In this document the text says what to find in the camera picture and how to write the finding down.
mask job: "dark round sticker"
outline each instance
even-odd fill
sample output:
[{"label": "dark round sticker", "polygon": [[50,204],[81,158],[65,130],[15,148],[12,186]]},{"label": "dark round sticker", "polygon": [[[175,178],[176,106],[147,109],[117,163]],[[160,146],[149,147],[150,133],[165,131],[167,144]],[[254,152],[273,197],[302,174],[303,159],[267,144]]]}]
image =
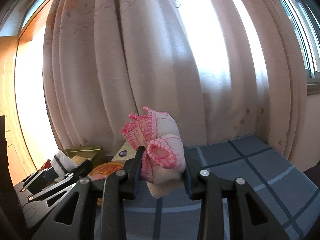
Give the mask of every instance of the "dark round sticker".
[{"label": "dark round sticker", "polygon": [[121,151],[120,153],[119,153],[119,156],[120,157],[124,157],[124,156],[126,156],[127,155],[127,151]]}]

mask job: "checkered fabric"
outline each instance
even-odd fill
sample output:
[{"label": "checkered fabric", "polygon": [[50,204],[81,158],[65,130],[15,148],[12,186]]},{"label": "checkered fabric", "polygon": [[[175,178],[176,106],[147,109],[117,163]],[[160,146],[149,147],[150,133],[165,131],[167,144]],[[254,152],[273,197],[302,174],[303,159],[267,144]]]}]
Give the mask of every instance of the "checkered fabric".
[{"label": "checkered fabric", "polygon": [[[187,150],[220,178],[244,178],[284,227],[291,240],[303,239],[320,214],[319,189],[297,168],[254,136]],[[223,199],[225,240],[230,239],[227,199]],[[128,240],[195,240],[200,201],[184,189],[154,199],[143,183],[135,201],[124,201]],[[97,214],[95,240],[99,237]]]}]

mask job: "round orange container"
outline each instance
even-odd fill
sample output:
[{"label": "round orange container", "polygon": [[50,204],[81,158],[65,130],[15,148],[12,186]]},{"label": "round orange container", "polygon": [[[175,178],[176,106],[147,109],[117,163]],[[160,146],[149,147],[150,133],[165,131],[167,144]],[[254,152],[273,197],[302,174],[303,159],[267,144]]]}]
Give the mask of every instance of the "round orange container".
[{"label": "round orange container", "polygon": [[123,165],[121,163],[104,163],[95,167],[89,174],[93,180],[104,179],[117,170],[121,170]]}]

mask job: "white cloth with pink trim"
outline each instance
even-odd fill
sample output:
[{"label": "white cloth with pink trim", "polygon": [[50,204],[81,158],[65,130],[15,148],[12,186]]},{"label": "white cloth with pink trim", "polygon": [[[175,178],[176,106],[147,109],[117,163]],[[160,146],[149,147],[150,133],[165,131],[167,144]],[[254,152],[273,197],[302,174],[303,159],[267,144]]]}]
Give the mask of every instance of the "white cloth with pink trim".
[{"label": "white cloth with pink trim", "polygon": [[142,109],[148,113],[129,114],[133,121],[121,133],[135,150],[140,145],[146,148],[141,179],[147,181],[152,196],[159,198],[182,185],[181,174],[186,167],[183,144],[177,123],[167,112]]}]

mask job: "beige curtain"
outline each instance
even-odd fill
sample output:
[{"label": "beige curtain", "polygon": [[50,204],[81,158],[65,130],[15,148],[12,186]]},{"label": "beige curtain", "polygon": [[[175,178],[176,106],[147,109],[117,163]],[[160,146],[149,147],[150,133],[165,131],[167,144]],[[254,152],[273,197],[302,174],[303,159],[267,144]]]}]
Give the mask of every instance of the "beige curtain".
[{"label": "beige curtain", "polygon": [[114,154],[130,113],[176,120],[184,145],[255,134],[293,155],[303,59],[279,0],[54,0],[44,88],[64,148]]}]

